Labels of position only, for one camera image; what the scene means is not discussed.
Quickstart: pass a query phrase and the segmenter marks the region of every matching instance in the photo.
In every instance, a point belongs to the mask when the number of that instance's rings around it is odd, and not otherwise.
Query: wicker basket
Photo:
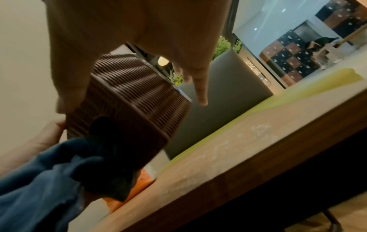
[[[96,119],[108,117],[135,157],[134,166],[142,168],[170,141],[190,105],[189,98],[137,55],[103,55],[85,100],[67,115],[67,135],[86,136]]]

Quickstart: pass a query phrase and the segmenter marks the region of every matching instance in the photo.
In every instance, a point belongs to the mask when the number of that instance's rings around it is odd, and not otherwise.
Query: table
[[[367,80],[252,114],[92,231],[173,231],[210,215],[367,128],[366,105]]]

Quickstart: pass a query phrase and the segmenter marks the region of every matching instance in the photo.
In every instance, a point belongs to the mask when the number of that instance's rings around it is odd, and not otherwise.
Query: ceiling light
[[[167,60],[167,59],[166,59],[166,58],[164,58],[164,57],[160,57],[160,58],[158,59],[158,64],[159,64],[160,66],[168,65],[168,63],[169,63],[169,60]]]

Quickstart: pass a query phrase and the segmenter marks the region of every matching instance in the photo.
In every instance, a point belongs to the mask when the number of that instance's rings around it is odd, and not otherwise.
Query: orange object
[[[112,213],[116,211],[118,208],[123,206],[126,202],[131,200],[137,194],[141,193],[144,189],[146,189],[153,182],[154,182],[154,179],[152,179],[151,176],[144,169],[142,169],[139,179],[136,182],[136,185],[131,189],[131,192],[129,196],[127,197],[126,201],[119,202],[112,198],[104,198],[104,200],[107,203],[108,208],[110,209],[110,212]]]

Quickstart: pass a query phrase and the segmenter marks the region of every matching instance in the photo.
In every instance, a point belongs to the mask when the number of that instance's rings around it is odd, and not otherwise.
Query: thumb
[[[49,16],[48,24],[51,76],[59,95],[56,111],[65,114],[73,111],[84,100],[98,55],[84,52],[82,46],[62,36]]]

